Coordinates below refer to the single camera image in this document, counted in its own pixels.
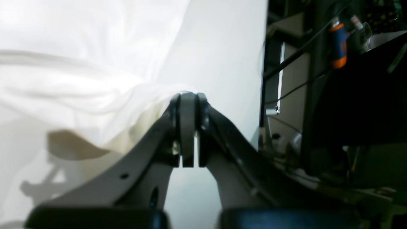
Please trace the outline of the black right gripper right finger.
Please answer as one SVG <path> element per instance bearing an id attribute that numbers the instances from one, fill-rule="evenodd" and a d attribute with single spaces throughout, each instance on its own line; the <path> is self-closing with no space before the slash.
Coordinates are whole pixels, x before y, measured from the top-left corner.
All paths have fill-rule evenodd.
<path id="1" fill-rule="evenodd" d="M 218 229 L 361 229 L 356 211 L 304 187 L 271 165 L 237 127 L 195 97 L 199 165 L 217 182 Z"/>

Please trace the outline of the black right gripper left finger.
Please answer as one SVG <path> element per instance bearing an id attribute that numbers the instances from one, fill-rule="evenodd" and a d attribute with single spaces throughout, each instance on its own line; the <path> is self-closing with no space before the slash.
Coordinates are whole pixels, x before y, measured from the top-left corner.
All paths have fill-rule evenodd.
<path id="1" fill-rule="evenodd" d="M 27 229 L 170 229 L 169 178 L 194 166 L 195 94 L 176 94 L 121 160 L 86 184 L 35 207 Z"/>

